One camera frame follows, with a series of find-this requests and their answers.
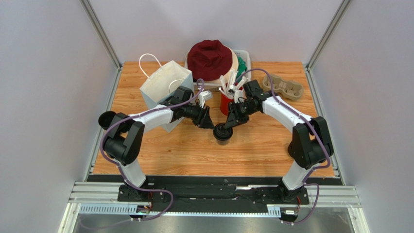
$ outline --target white paper bag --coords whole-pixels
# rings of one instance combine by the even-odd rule
[[[148,109],[156,107],[160,102],[173,95],[174,91],[179,86],[185,86],[194,92],[192,73],[190,70],[180,66],[175,61],[170,61],[161,66],[161,63],[158,61],[158,59],[155,56],[153,57],[157,60],[160,68],[149,77],[145,71],[142,70],[140,63],[141,58],[139,59],[139,67],[141,68],[142,72],[148,77],[148,79],[139,89]],[[162,125],[161,127],[167,132],[171,132],[183,119],[184,118],[182,117],[173,123]]]

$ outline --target wooden tabletop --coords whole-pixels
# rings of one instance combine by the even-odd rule
[[[156,62],[141,63],[147,74],[159,68]],[[299,100],[284,100],[297,110],[316,116],[309,85],[303,66],[299,62],[253,62],[252,68],[263,68],[284,80],[301,83],[304,95]],[[264,73],[253,71],[252,79],[259,83]],[[138,62],[126,62],[115,94],[112,111],[135,114],[147,110],[139,88],[146,76]],[[220,93],[206,102],[214,124],[225,122],[220,112]],[[171,133],[157,127],[144,135],[139,163],[145,174],[151,175],[211,175],[211,176],[283,176],[293,159],[287,147],[292,134],[278,121],[262,113],[250,116],[247,124],[233,128],[227,145],[217,144],[212,130],[199,129],[190,119],[184,119]],[[118,169],[100,154],[94,174],[118,174]],[[333,169],[321,169],[312,176],[332,177]]]

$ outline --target maroon hat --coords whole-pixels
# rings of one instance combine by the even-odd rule
[[[190,49],[187,64],[193,79],[212,81],[231,69],[233,54],[219,40],[204,40]]]

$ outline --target plastic basket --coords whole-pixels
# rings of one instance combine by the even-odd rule
[[[247,70],[250,70],[252,68],[252,63],[250,61],[250,55],[246,50],[233,50],[233,52],[238,56],[241,57],[243,59],[243,61],[246,62],[246,66],[247,66]],[[252,73],[249,72],[245,75],[245,77],[247,78],[247,81],[252,80]],[[219,91],[219,87],[221,86],[221,84],[215,84],[215,83],[205,83],[204,84],[204,89],[205,90],[210,90],[210,91]],[[194,90],[197,90],[197,84],[194,83]]]

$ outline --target red cup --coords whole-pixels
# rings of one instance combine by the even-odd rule
[[[229,99],[227,98],[225,95],[223,95],[223,93],[221,93],[222,95],[222,99],[220,100],[220,111],[224,114],[224,115],[228,115],[228,104],[230,102],[233,102],[233,99]]]

